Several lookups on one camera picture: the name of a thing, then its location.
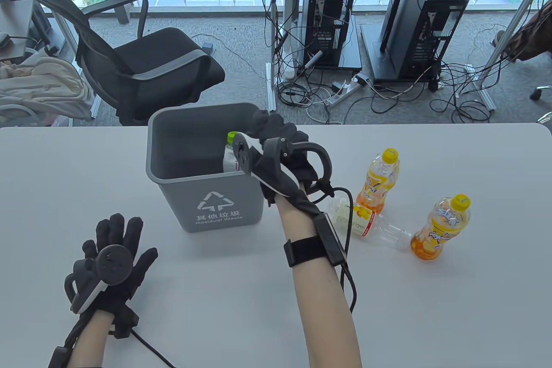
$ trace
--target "computer tower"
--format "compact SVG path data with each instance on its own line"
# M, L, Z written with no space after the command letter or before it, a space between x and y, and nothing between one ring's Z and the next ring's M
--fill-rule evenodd
M303 0L301 40L305 45L302 64L319 51L317 66L338 67L347 38L353 0Z
M435 77L428 68L443 59L468 1L401 0L387 46L398 79Z

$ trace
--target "brown jacket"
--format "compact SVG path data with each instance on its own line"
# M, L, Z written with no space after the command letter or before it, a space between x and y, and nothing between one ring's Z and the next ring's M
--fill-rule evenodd
M506 53L512 59L529 60L552 52L552 0L512 37Z

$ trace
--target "chair wheel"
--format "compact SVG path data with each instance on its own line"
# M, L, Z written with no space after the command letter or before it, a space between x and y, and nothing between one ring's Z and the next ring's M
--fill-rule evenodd
M541 94L543 94L542 90L535 89L535 91L531 94L530 98L533 101L537 101L540 99Z
M427 88L430 90L430 92L437 92L437 90L439 89L439 82L430 81L427 83Z

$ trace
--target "yellow bottle cap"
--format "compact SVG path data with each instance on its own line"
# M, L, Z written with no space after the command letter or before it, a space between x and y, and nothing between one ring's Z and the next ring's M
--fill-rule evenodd
M398 151L394 148L388 148L381 157L386 164L394 164L398 159Z
M466 211L470 208L471 200L470 197L464 194L459 194L452 199L450 202L452 208L456 211Z
M237 135L236 131L232 131L228 133L227 143L228 145L232 146L234 144L234 137Z

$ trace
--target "white table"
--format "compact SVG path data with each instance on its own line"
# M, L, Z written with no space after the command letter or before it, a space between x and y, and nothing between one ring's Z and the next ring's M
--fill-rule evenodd
M400 151L401 176L385 210L397 226L419 230L440 197L466 192L473 200L469 227L435 263L351 242L364 366L550 366L552 139L545 127L302 129L331 155L333 184L353 194L377 151ZM96 223L114 212L142 216L141 251L159 249L130 306L140 315L137 331L173 364L308 366L276 209L252 228L185 233L146 177L146 132L0 130L2 366L47 366L75 322L63 279ZM104 366L164 365L134 338L110 338Z

